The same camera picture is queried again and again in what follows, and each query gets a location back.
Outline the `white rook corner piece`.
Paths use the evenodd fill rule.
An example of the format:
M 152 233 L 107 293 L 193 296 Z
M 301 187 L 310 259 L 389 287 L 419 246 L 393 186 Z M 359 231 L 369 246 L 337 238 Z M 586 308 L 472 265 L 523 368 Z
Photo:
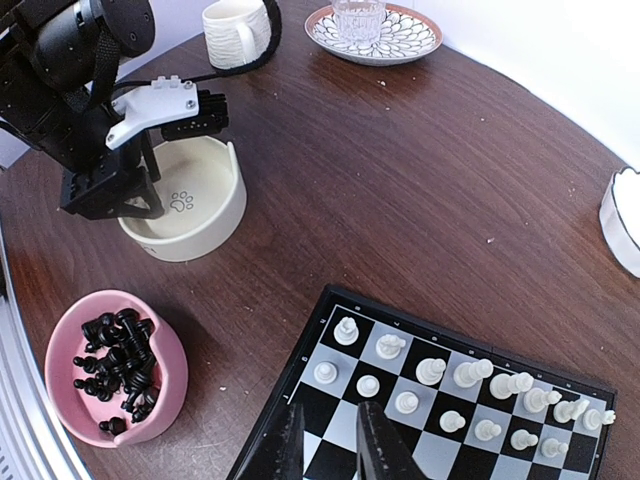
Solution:
M 343 317 L 334 328 L 334 338 L 340 345 L 352 345 L 357 341 L 358 336 L 359 328 L 352 317 Z

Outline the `white knight piece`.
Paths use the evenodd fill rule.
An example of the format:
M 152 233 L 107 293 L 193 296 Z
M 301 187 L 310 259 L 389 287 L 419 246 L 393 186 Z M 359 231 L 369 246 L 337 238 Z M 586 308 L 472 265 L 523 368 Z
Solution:
M 383 360 L 393 360 L 399 356 L 406 346 L 406 340 L 395 334 L 382 335 L 375 344 L 375 351 Z

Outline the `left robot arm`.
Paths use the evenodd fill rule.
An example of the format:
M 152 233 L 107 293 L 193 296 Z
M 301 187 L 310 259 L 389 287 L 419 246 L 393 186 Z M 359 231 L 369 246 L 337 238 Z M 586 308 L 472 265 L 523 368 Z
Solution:
M 178 76 L 121 86 L 121 64 L 149 51 L 146 1 L 5 1 L 1 126 L 61 165 L 61 208 L 89 220 L 164 214 L 149 133 L 216 133 L 226 99 Z

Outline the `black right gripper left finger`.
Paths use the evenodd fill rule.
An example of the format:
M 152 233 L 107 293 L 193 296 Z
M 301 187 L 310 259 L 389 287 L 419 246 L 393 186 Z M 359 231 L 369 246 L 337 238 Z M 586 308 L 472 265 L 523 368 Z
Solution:
M 302 479 L 304 471 L 304 410 L 286 405 L 263 433 L 241 469 L 240 479 Z

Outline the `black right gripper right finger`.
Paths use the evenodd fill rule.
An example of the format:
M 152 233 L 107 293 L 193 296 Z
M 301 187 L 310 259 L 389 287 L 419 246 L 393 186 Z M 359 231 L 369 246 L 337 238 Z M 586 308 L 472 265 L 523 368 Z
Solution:
M 425 478 L 382 406 L 376 402 L 358 405 L 356 446 L 360 479 Z

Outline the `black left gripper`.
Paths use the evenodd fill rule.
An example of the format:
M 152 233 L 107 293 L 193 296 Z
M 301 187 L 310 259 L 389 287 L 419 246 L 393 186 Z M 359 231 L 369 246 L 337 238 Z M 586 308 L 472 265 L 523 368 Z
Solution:
M 119 121 L 87 171 L 66 170 L 60 208 L 88 220 L 157 219 L 165 209 L 155 184 L 162 178 L 151 146 L 151 129 L 166 141 L 220 133 L 229 126 L 227 98 L 173 75 L 125 84 L 132 89 L 112 101 Z

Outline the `white chess piece tall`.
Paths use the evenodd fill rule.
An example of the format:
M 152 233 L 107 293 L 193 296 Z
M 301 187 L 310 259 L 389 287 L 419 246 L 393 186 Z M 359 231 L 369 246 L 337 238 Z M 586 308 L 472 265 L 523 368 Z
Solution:
M 562 394 L 555 390 L 545 391 L 534 387 L 530 389 L 523 398 L 523 405 L 529 413 L 539 413 L 549 405 L 557 404 L 562 398 Z
M 512 395 L 529 391 L 533 387 L 533 382 L 533 376 L 527 372 L 501 373 L 491 380 L 489 389 L 494 398 L 505 400 Z

